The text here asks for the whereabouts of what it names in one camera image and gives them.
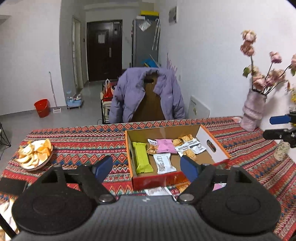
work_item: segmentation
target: plate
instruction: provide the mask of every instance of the plate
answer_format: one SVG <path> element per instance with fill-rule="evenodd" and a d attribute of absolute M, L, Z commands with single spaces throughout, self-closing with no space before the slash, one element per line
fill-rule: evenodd
<path fill-rule="evenodd" d="M 38 140 L 38 141 L 34 141 L 34 142 L 32 142 L 32 145 L 34 146 L 34 151 L 37 151 L 37 149 L 38 149 L 39 147 L 41 147 L 41 146 L 44 144 L 44 142 L 45 142 L 45 140 Z M 29 147 L 26 146 L 26 147 L 24 148 L 24 151 L 28 151 L 28 149 L 29 149 Z M 49 156 L 44 162 L 39 161 L 39 165 L 38 165 L 38 166 L 35 167 L 34 165 L 31 165 L 31 166 L 26 167 L 26 166 L 23 166 L 22 164 L 21 164 L 20 166 L 21 166 L 23 169 L 26 169 L 26 170 L 29 171 L 29 172 L 31 172 L 31 171 L 35 171 L 35 170 L 38 170 L 38 169 L 44 167 L 44 166 L 48 163 L 48 161 L 50 160 L 50 158 L 52 157 L 52 154 L 53 154 L 52 150 L 53 150 L 53 145 L 52 145 L 52 149 L 51 149 L 51 154 L 50 154 L 50 156 Z"/>

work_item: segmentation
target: patterned tablecloth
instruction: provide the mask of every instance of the patterned tablecloth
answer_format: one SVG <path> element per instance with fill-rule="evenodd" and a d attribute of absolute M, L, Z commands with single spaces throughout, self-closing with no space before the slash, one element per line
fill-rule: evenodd
<path fill-rule="evenodd" d="M 105 155 L 111 155 L 113 169 L 104 181 L 104 186 L 114 195 L 144 195 L 144 192 L 133 191 L 124 131 L 191 124 L 204 124 L 231 155 L 231 165 L 243 166 L 277 198 L 282 213 L 274 232 L 281 239 L 288 240 L 296 229 L 296 164 L 289 157 L 277 161 L 273 157 L 276 147 L 274 141 L 263 139 L 262 131 L 258 128 L 252 133 L 244 131 L 231 117 L 35 130 L 21 144 L 49 138 L 54 145 L 50 164 L 39 171 L 27 172 L 12 159 L 2 175 L 32 183 L 54 164 L 60 164 L 64 169 L 73 169 L 81 164 L 94 164 Z M 187 185 L 181 183 L 169 189 L 177 196 Z M 3 202 L 9 197 L 3 194 L 0 198 Z"/>

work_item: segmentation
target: cardboard box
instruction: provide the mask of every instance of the cardboard box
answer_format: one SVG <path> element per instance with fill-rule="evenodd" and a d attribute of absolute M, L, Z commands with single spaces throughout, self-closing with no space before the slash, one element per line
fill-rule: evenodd
<path fill-rule="evenodd" d="M 187 134 L 192 134 L 192 136 L 196 137 L 207 149 L 196 156 L 196 162 L 198 164 L 217 164 L 230 158 L 230 155 L 222 145 L 203 125 L 167 126 L 151 129 L 129 130 L 126 131 L 126 149 L 134 190 L 138 191 L 146 188 L 169 186 L 186 182 L 188 180 L 181 171 L 180 156 L 173 153 L 171 154 L 170 161 L 177 169 L 176 172 L 161 175 L 157 174 L 157 166 L 153 155 L 148 154 L 149 163 L 153 167 L 154 172 L 137 174 L 135 164 L 136 153 L 132 142 L 147 143 L 147 148 L 149 148 L 147 139 L 176 139 Z"/>

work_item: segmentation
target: doorway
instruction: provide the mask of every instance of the doorway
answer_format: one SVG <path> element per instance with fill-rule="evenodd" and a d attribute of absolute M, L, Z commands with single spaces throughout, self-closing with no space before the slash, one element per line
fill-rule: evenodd
<path fill-rule="evenodd" d="M 83 74 L 81 61 L 81 23 L 72 19 L 72 53 L 73 53 L 73 70 L 76 93 L 83 89 Z"/>
<path fill-rule="evenodd" d="M 117 79 L 122 72 L 122 20 L 87 23 L 89 81 Z"/>

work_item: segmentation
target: red bag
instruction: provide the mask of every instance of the red bag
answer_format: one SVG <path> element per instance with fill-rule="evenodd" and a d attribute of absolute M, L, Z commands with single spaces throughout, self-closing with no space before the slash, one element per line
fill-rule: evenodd
<path fill-rule="evenodd" d="M 106 79 L 105 88 L 103 91 L 103 101 L 111 101 L 113 98 L 113 92 L 110 80 Z"/>

